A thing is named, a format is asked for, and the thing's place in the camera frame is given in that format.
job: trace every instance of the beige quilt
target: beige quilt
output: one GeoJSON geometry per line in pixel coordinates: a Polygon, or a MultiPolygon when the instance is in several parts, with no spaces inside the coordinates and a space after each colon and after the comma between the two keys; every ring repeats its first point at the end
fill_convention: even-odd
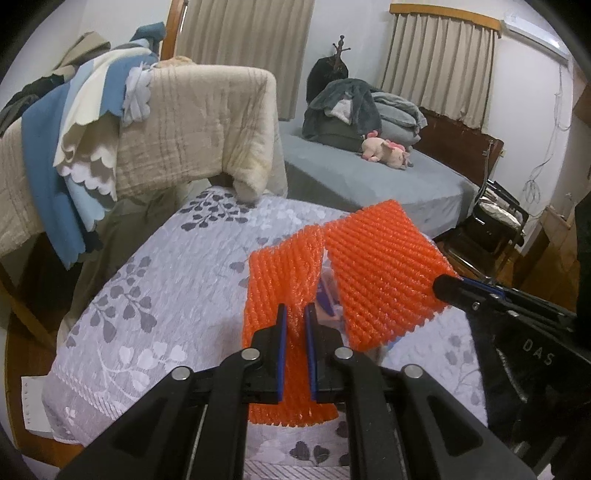
{"type": "MultiPolygon", "coordinates": [[[[232,176],[241,200],[255,201],[265,190],[287,194],[270,72],[171,66],[153,70],[151,92],[148,119],[121,131],[118,198],[222,172],[232,176]]],[[[25,175],[18,120],[0,140],[0,257],[42,231],[25,175]]]]}

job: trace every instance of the metal screw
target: metal screw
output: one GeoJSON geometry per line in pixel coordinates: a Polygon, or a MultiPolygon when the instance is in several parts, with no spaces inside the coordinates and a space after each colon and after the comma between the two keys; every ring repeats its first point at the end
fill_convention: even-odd
{"type": "Polygon", "coordinates": [[[410,378],[421,378],[423,376],[423,369],[418,365],[407,365],[404,367],[404,375],[410,378]]]}
{"type": "Polygon", "coordinates": [[[191,375],[191,371],[187,367],[177,367],[173,370],[173,378],[175,380],[186,380],[191,375]]]}
{"type": "Polygon", "coordinates": [[[353,350],[351,348],[340,346],[335,350],[335,357],[341,360],[348,360],[353,356],[353,350]]]}
{"type": "Polygon", "coordinates": [[[261,356],[261,353],[256,348],[245,348],[241,355],[244,360],[256,360],[261,356]]]}

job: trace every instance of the quilted blanket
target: quilted blanket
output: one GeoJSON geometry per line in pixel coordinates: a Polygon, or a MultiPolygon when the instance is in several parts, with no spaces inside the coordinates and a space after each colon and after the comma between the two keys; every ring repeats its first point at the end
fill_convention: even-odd
{"type": "MultiPolygon", "coordinates": [[[[265,189],[287,194],[278,134],[275,77],[220,65],[157,69],[151,114],[122,129],[118,197],[164,189],[225,172],[242,200],[265,189]]],[[[21,121],[0,140],[0,257],[43,231],[22,158],[21,121]]]]}
{"type": "MultiPolygon", "coordinates": [[[[256,207],[212,187],[139,248],[92,300],[58,350],[43,402],[57,439],[89,444],[178,365],[215,367],[241,348],[248,257],[340,210],[265,194],[256,207]]],[[[466,316],[442,314],[385,347],[383,365],[422,365],[486,424],[466,316]]],[[[248,426],[245,478],[348,479],[348,430],[248,426]]]]}

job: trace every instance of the stuffed pig toy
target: stuffed pig toy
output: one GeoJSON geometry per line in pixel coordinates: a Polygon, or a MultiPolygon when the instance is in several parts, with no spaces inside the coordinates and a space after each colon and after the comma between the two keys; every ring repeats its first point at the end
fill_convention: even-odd
{"type": "Polygon", "coordinates": [[[367,134],[367,138],[361,144],[363,154],[361,158],[371,162],[382,162],[388,167],[406,170],[408,167],[408,153],[406,149],[390,140],[378,137],[374,130],[367,134]]]}

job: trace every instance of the black bag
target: black bag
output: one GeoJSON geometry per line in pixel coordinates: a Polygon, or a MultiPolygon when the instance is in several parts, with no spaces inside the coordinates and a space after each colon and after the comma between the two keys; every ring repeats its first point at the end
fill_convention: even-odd
{"type": "Polygon", "coordinates": [[[345,36],[341,35],[338,46],[333,43],[336,53],[331,57],[318,60],[310,70],[306,84],[306,102],[308,104],[333,80],[349,78],[349,69],[340,58],[341,53],[351,50],[350,48],[343,49],[344,43],[345,36]]]}

